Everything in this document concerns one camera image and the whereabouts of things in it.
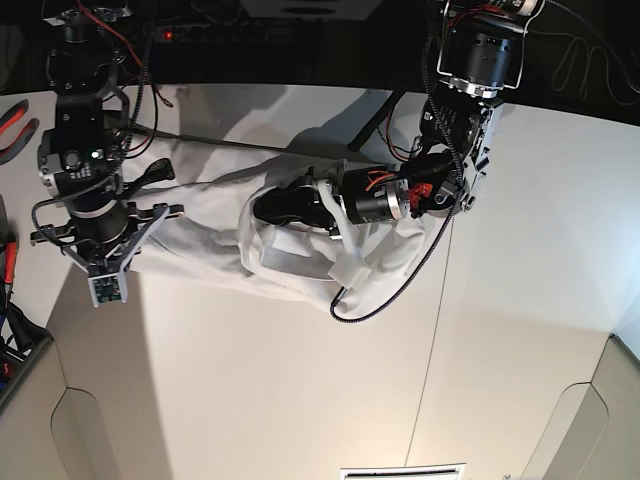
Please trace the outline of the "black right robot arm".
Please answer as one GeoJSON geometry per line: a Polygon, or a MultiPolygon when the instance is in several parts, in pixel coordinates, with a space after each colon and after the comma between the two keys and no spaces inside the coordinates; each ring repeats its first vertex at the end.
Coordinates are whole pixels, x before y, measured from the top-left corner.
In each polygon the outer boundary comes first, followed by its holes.
{"type": "Polygon", "coordinates": [[[131,142],[145,91],[153,88],[150,54],[154,1],[46,1],[42,18],[62,31],[47,58],[57,99],[55,123],[44,132],[38,172],[49,199],[34,206],[66,208],[63,227],[34,224],[32,243],[48,242],[89,279],[113,282],[128,269],[146,237],[181,213],[161,205],[140,210],[134,195],[175,177],[171,162],[153,162],[137,179],[122,178],[135,158],[131,142]]]}

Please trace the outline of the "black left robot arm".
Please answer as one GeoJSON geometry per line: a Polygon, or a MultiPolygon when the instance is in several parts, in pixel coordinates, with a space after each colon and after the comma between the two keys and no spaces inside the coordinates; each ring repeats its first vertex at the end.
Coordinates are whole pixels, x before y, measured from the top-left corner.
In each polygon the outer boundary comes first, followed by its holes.
{"type": "Polygon", "coordinates": [[[254,217],[284,227],[299,223],[347,238],[353,226],[425,214],[452,217],[473,207],[489,164],[489,142],[503,106],[499,93],[522,77],[525,39],[542,1],[429,1],[421,55],[427,95],[419,134],[399,150],[390,127],[402,93],[393,92],[348,148],[378,131],[397,165],[323,172],[309,168],[253,205],[254,217]]]}

